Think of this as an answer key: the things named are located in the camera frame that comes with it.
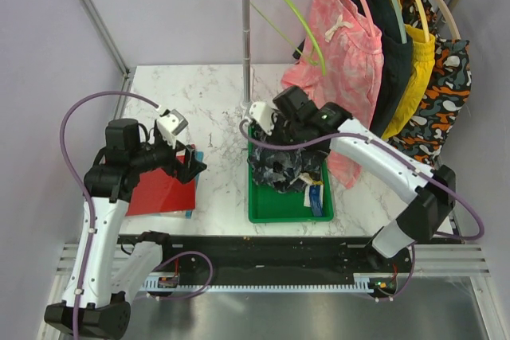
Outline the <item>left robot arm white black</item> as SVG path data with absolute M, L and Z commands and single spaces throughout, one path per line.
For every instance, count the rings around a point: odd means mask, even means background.
M 47 324 L 75 339 L 120 339 L 146 278 L 177 263 L 170 236 L 148 231 L 137 237 L 120 270 L 112 270 L 122 221 L 141 175 L 162 170 L 185 185 L 206 169 L 194 147 L 177 139 L 187 124 L 175 111 L 157 118 L 152 131 L 136 119 L 108 123 L 105 145 L 81 180 L 84 216 L 73 271 L 61 301 L 45 309 Z

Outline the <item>white blue price tag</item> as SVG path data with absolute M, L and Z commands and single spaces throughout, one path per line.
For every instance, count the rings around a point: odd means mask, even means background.
M 309 185 L 304 190 L 304 206 L 312 211 L 314 217 L 322 217 L 323 210 L 323 185 Z

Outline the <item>dark patterned shorts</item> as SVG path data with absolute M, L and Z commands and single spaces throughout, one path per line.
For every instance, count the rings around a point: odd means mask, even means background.
M 253 145 L 247 161 L 257 186 L 268 186 L 278 193 L 299 193 L 310 183 L 322 182 L 322 166 L 329 154 L 328 142 L 298 150 Z

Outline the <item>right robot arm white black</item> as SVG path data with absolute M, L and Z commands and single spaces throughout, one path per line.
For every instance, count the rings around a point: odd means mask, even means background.
M 407 206 L 371 239 L 373 252 L 390 259 L 405 247 L 430 240 L 455 206 L 455 173 L 416 162 L 370 132 L 349 111 L 327 102 L 317 107 L 299 87 L 279 93 L 271 116 L 275 145 L 341 154 L 389 186 Z

